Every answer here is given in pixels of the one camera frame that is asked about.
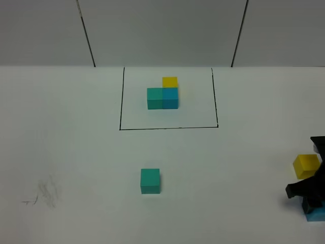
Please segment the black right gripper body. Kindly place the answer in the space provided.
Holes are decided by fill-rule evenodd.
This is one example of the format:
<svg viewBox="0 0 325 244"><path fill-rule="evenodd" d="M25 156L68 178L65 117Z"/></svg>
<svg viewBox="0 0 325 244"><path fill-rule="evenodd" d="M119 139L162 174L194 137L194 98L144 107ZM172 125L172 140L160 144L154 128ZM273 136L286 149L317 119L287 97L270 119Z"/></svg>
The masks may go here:
<svg viewBox="0 0 325 244"><path fill-rule="evenodd" d="M288 198L300 196L322 202L324 201L324 136L310 137L310 139L320 154L322 163L313 176L294 184L288 184L285 190Z"/></svg>

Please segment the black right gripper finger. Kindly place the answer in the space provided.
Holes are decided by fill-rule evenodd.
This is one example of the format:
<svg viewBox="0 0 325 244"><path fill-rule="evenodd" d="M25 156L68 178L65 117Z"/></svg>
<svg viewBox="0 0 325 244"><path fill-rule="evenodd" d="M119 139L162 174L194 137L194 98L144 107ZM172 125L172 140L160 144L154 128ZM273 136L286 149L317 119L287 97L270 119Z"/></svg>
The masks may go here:
<svg viewBox="0 0 325 244"><path fill-rule="evenodd" d="M322 202L320 200L315 200L308 197L303 197L302 209L304 213L311 213L317 208L322 207Z"/></svg>

